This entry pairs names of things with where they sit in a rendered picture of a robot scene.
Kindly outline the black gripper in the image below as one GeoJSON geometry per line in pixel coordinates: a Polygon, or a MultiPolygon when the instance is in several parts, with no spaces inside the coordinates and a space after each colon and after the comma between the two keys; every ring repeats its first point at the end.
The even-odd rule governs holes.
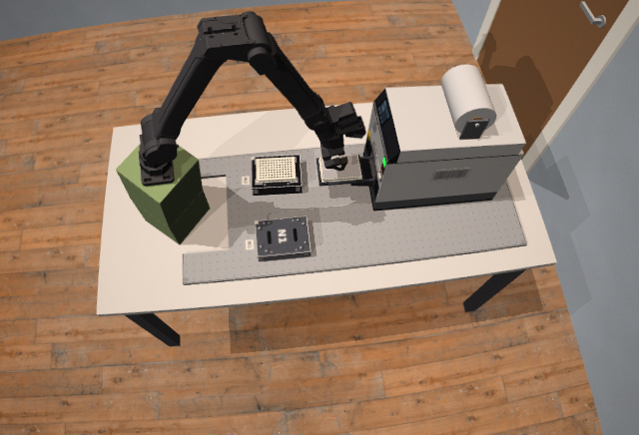
{"type": "MultiPolygon", "coordinates": [[[[335,129],[336,131],[336,129],[335,129]]],[[[321,156],[324,162],[324,166],[326,169],[334,169],[337,171],[343,171],[345,166],[347,165],[348,161],[347,161],[347,157],[344,158],[335,158],[335,159],[330,159],[333,156],[342,156],[345,154],[344,152],[344,148],[338,148],[338,149],[332,149],[330,144],[328,143],[327,140],[331,139],[334,134],[335,131],[333,133],[333,135],[327,139],[321,139],[319,138],[320,141],[320,149],[321,149],[321,156]],[[341,166],[341,168],[337,167],[337,166],[341,166]]]]}

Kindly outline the black rectangular frame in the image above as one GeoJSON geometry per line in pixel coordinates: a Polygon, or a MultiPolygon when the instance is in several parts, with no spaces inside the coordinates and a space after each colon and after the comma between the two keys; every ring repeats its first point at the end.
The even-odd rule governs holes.
{"type": "Polygon", "coordinates": [[[302,173],[300,155],[252,157],[252,190],[253,196],[300,194],[302,192],[302,173]],[[296,182],[260,183],[257,184],[257,159],[295,157],[296,182]]]}

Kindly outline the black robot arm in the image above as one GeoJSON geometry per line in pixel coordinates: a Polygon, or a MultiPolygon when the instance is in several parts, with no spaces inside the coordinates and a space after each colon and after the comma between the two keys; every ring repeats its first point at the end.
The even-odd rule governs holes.
{"type": "Polygon", "coordinates": [[[331,137],[336,129],[327,140],[333,150],[344,147],[342,135],[356,139],[366,135],[365,125],[361,116],[354,113],[352,102],[324,106],[320,95],[309,87],[255,12],[202,18],[197,28],[195,45],[162,107],[141,120],[144,141],[139,135],[139,164],[144,187],[174,182],[173,160],[179,147],[176,139],[215,73],[227,60],[249,62],[260,76],[266,75],[319,138],[331,137]]]}

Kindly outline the white cylinder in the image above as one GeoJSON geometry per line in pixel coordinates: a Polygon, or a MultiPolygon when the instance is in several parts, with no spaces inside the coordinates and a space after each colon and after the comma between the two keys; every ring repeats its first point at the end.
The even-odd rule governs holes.
{"type": "Polygon", "coordinates": [[[473,65],[459,65],[441,78],[441,87],[455,130],[462,132],[467,120],[488,119],[484,130],[491,127],[497,115],[479,69],[473,65]]]}

